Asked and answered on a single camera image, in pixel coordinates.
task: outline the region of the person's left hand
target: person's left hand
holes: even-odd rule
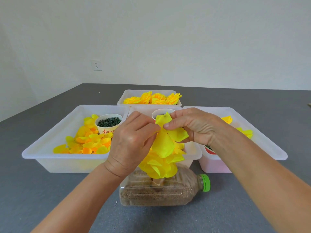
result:
[[[151,117],[134,111],[114,132],[106,168],[119,177],[129,175],[148,154],[158,131]]]

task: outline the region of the translucent plastic container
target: translucent plastic container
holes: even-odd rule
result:
[[[149,105],[149,106],[135,106],[131,107],[130,111],[128,112],[128,116],[134,111],[138,111],[142,114],[151,117],[151,114],[158,109],[173,109],[173,110],[181,110],[181,107],[172,107],[172,105]],[[192,164],[193,160],[200,159],[202,157],[202,150],[200,149],[200,145],[196,142],[187,142],[185,143],[185,148],[183,149],[184,152],[187,154],[183,155],[183,161],[178,163],[184,164],[188,167]]]
[[[89,173],[103,163],[106,154],[54,154],[53,148],[65,144],[65,137],[74,137],[83,119],[92,114],[119,114],[122,122],[127,118],[130,108],[118,105],[79,105],[52,129],[22,152],[25,159],[37,160],[49,172]]]
[[[196,106],[184,106],[187,108],[198,108],[202,111],[215,114],[219,117],[231,116],[233,121],[231,126],[238,128],[242,127],[243,130],[251,129],[253,131],[253,137],[251,138],[261,149],[269,154],[275,160],[286,160],[287,154],[278,145],[261,133],[257,128],[251,125],[245,118],[243,118],[237,111],[230,107],[196,107]],[[199,159],[201,168],[207,173],[230,173],[230,169],[224,164],[220,157],[204,145],[200,145],[202,150],[202,158]]]
[[[152,94],[161,93],[161,94],[163,94],[165,96],[169,96],[172,93],[176,94],[176,91],[171,91],[171,90],[125,90],[123,92],[123,95],[119,99],[117,105],[126,105],[126,106],[131,106],[131,107],[132,106],[151,106],[151,105],[142,105],[142,104],[123,104],[123,101],[126,98],[130,98],[132,96],[140,97],[143,93],[149,92],[149,91],[152,91]],[[156,106],[156,107],[160,108],[163,105],[153,105],[153,106]],[[181,101],[178,100],[176,105],[170,105],[170,106],[172,106],[172,107],[181,107]]]
[[[206,174],[195,175],[187,166],[177,164],[175,176],[165,178],[161,186],[140,168],[120,184],[120,202],[124,206],[172,206],[189,203],[198,191],[209,191]]]

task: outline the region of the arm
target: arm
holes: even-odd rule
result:
[[[89,232],[97,214],[122,180],[146,157],[160,126],[132,113],[115,131],[108,159],[95,168],[32,233]]]
[[[175,111],[165,129],[184,127],[187,141],[209,145],[278,232],[310,232],[311,187],[219,117],[191,108]]]

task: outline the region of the white paper cup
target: white paper cup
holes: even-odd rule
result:
[[[122,116],[119,115],[119,114],[105,114],[105,115],[102,115],[102,116],[98,117],[95,120],[95,124],[97,126],[98,131],[99,131],[99,134],[106,134],[106,133],[109,133],[109,132],[114,133],[115,129],[121,124],[121,122],[119,124],[113,126],[113,127],[99,127],[98,126],[98,122],[100,120],[102,120],[102,119],[105,120],[107,118],[114,118],[114,117],[119,118],[121,120],[121,122],[122,122]]]
[[[170,114],[170,113],[173,113],[174,111],[175,110],[173,110],[173,109],[158,109],[158,110],[155,110],[151,114],[151,117],[155,120],[158,115],[166,114],[166,112],[168,112]]]

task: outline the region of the green bottle cap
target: green bottle cap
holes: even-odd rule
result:
[[[208,192],[211,189],[211,182],[210,179],[206,174],[200,174],[203,180],[203,192]]]

